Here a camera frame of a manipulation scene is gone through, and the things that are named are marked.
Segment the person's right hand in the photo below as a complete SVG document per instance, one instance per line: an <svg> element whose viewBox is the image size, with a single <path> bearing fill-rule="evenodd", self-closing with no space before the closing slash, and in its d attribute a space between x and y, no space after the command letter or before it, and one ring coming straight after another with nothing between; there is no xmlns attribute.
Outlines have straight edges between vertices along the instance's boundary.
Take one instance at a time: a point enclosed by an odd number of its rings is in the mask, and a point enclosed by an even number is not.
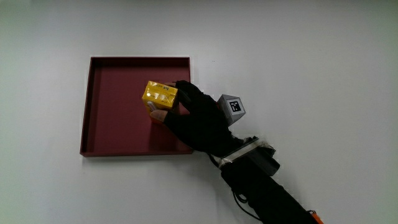
<svg viewBox="0 0 398 224"><path fill-rule="evenodd" d="M223 112L212 97L185 80L175 82L175 88L179 102L189 114L155 110L150 113L151 118L168 127L190 148L216 157L224 157L244 144L242 139L232 135Z"/></svg>

